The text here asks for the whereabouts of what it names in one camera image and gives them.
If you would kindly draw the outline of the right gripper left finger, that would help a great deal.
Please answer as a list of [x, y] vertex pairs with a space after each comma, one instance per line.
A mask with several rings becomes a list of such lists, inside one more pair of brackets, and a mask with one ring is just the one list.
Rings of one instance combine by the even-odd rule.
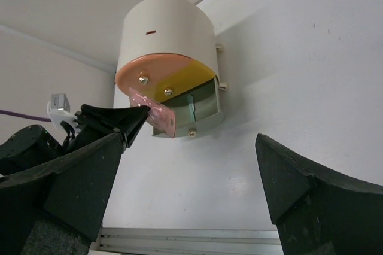
[[87, 254], [123, 153], [116, 133], [1, 178], [1, 254]]

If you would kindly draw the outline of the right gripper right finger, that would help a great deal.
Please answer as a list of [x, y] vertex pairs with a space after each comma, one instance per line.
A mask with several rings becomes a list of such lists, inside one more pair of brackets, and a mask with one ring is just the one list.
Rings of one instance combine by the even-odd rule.
[[258, 134], [257, 161], [284, 254], [382, 254], [382, 186]]

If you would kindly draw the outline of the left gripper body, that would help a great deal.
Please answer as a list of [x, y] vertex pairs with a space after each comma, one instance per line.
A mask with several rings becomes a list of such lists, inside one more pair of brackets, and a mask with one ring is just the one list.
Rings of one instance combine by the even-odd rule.
[[81, 113], [80, 119], [76, 119], [74, 128], [67, 121], [61, 121], [67, 136], [62, 144], [63, 150], [79, 150], [102, 138], [102, 133], [96, 129], [99, 127], [99, 119]]

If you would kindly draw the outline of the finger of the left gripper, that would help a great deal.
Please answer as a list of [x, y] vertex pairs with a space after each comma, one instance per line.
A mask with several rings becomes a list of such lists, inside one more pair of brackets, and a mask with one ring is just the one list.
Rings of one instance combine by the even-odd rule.
[[125, 148], [130, 148], [144, 125], [148, 113], [114, 113], [101, 120], [101, 123], [110, 131], [117, 132]]
[[142, 106], [142, 107], [129, 107], [129, 108], [101, 108], [101, 107], [94, 107], [91, 105], [84, 104], [81, 106], [80, 114], [86, 114], [90, 115], [92, 117], [97, 117], [99, 119], [99, 126], [102, 126], [103, 128], [106, 128], [102, 123], [101, 120], [104, 117], [107, 117], [109, 114], [120, 114], [120, 113], [148, 113], [149, 107]]

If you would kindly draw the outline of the pink makeup packet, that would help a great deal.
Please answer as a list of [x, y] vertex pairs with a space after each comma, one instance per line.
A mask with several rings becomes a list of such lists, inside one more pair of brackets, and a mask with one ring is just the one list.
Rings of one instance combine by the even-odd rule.
[[175, 112], [171, 108], [139, 93], [131, 87], [129, 93], [131, 107], [149, 107], [146, 122], [152, 126], [153, 136], [175, 138], [176, 118]]

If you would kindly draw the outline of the teal makeup spatula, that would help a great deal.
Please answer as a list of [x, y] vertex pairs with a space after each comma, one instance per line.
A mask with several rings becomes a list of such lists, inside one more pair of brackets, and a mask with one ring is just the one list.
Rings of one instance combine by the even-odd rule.
[[189, 108], [189, 114], [190, 114], [190, 122], [196, 122], [196, 108], [194, 103], [194, 97], [192, 94], [187, 95], [187, 102], [188, 102], [188, 108]]

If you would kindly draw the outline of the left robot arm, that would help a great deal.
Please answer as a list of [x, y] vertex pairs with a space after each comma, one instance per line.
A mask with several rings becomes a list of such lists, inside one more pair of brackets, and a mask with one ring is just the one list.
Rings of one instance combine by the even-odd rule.
[[131, 147], [149, 115], [150, 107], [100, 108], [84, 104], [75, 113], [75, 128], [62, 121], [66, 132], [62, 144], [41, 125], [27, 126], [1, 144], [1, 175], [31, 169], [60, 156], [79, 150], [109, 134], [121, 137], [123, 150]]

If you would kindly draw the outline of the cream oval drawer cabinet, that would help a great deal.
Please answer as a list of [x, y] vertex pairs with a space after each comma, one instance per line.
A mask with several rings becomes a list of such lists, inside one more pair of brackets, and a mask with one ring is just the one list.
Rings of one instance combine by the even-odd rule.
[[187, 0], [143, 0], [125, 17], [117, 73], [134, 59], [158, 53], [198, 60], [220, 78], [214, 26]]

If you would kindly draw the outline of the aluminium rail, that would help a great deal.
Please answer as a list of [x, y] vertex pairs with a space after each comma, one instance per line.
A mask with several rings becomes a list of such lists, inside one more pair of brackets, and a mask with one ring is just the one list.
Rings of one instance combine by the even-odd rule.
[[282, 254], [275, 230], [102, 228], [96, 248], [114, 254]]

